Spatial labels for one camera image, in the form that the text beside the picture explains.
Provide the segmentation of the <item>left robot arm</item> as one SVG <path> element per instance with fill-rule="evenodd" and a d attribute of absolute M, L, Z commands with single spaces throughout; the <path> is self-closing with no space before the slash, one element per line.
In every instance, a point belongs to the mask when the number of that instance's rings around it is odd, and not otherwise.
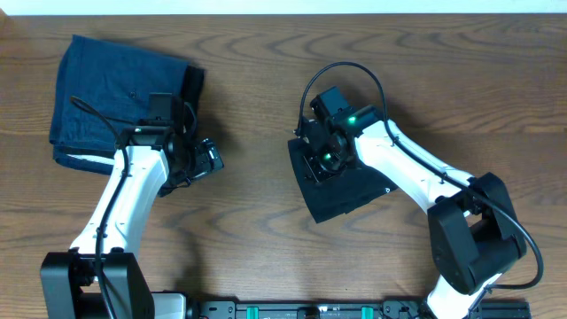
<path fill-rule="evenodd" d="M 215 143 L 195 137 L 191 103 L 152 93 L 149 115 L 115 131 L 108 184 L 70 248 L 48 253 L 40 269 L 50 318 L 198 318 L 183 292 L 153 292 L 138 264 L 156 198 L 224 167 Z"/>

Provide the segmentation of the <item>black t-shirt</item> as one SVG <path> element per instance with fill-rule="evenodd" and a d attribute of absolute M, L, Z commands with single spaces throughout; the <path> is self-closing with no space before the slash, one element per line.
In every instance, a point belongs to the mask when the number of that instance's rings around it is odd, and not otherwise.
<path fill-rule="evenodd" d="M 398 189 L 384 174 L 364 165 L 323 178 L 307 164 L 306 156 L 312 149 L 304 140 L 290 140 L 288 150 L 298 186 L 316 223 L 348 214 Z"/>

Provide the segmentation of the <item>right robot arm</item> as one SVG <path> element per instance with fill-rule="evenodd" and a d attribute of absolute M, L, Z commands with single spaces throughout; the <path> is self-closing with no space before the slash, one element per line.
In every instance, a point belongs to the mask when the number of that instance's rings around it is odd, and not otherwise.
<path fill-rule="evenodd" d="M 449 166 L 407 138 L 373 105 L 352 108 L 338 88 L 310 104 L 289 142 L 294 174 L 316 222 L 401 190 L 426 213 L 439 271 L 423 305 L 433 318 L 465 318 L 527 247 L 503 181 Z"/>

